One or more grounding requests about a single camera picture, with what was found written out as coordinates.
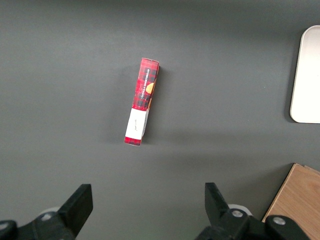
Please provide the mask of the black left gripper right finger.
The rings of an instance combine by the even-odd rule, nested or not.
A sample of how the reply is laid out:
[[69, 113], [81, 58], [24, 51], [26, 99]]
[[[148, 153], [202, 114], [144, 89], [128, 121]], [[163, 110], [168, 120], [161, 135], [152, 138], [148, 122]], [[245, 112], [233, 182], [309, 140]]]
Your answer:
[[197, 240], [308, 240], [308, 235], [291, 218], [270, 215], [264, 222], [240, 208], [230, 208], [213, 182], [204, 187], [204, 205], [210, 226]]

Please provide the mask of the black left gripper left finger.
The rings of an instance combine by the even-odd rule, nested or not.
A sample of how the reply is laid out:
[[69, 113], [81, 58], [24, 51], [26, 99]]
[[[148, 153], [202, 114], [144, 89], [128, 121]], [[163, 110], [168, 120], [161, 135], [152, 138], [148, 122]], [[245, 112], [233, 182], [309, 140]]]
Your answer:
[[58, 210], [47, 210], [23, 226], [18, 226], [14, 220], [2, 220], [0, 238], [75, 240], [92, 211], [92, 185], [81, 184]]

